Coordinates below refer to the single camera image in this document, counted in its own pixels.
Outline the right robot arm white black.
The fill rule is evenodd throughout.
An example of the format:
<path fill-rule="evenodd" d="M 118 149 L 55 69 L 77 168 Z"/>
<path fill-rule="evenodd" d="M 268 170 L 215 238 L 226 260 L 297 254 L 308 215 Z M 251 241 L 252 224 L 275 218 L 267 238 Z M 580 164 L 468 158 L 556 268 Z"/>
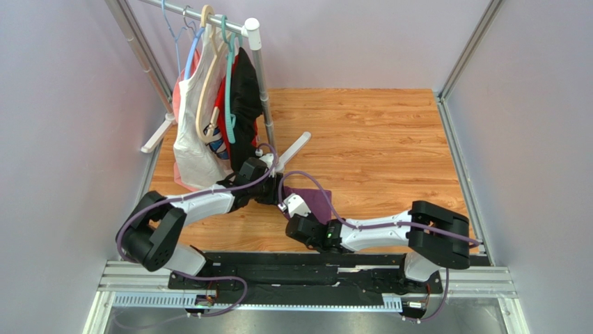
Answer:
<path fill-rule="evenodd" d="M 433 203 L 417 200 L 408 211 L 366 220 L 333 219 L 321 222 L 298 195 L 279 205 L 288 222 L 285 234 L 319 253 L 351 254 L 368 248 L 407 246 L 400 264 L 405 281 L 424 283 L 440 268 L 464 270 L 470 249 L 478 242 L 469 236 L 469 219 Z"/>

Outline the purple cloth napkin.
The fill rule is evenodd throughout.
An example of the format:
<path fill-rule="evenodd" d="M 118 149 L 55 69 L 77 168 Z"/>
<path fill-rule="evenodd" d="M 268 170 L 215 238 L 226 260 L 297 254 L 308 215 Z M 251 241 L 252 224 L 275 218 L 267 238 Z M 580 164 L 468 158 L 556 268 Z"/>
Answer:
<path fill-rule="evenodd" d="M 320 223 L 327 224 L 332 219 L 332 211 L 328 200 L 331 199 L 330 191 L 321 191 L 319 189 L 295 189 L 288 186 L 283 187 L 283 200 L 289 195 L 296 193 L 300 195 L 312 213 Z"/>

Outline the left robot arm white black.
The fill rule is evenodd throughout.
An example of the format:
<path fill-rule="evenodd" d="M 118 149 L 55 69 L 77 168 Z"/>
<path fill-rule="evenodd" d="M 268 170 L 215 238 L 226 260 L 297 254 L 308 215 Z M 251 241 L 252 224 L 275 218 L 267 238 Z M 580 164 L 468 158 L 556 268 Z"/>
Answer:
<path fill-rule="evenodd" d="M 201 191 L 178 196 L 146 193 L 116 235 L 118 252 L 149 272 L 168 269 L 197 276 L 207 258 L 197 248 L 179 243 L 182 230 L 204 218 L 237 211 L 252 200 L 274 203 L 277 162 L 272 153 L 250 157 L 239 171 Z"/>

